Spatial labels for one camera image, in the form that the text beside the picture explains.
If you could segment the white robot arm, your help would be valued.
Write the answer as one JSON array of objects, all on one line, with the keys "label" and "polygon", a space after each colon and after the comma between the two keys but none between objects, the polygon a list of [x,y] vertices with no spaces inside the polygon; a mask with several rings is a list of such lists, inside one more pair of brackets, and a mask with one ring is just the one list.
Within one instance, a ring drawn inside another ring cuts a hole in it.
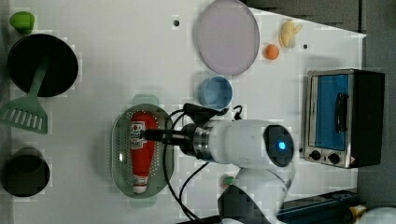
[{"label": "white robot arm", "polygon": [[239,168],[218,198],[221,224],[284,224],[277,218],[292,179],[294,145],[289,131],[273,122],[210,120],[179,131],[143,131],[145,140],[178,146],[198,160]]}]

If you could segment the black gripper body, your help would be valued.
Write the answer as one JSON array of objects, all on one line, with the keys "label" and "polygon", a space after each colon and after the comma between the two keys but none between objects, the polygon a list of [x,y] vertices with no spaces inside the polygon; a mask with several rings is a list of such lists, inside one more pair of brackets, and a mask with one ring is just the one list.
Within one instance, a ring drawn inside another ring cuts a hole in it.
[{"label": "black gripper body", "polygon": [[149,141],[161,142],[166,145],[179,146],[181,151],[188,156],[195,157],[193,137],[196,130],[194,124],[184,126],[180,131],[166,131],[159,129],[147,129],[140,132],[140,136]]}]

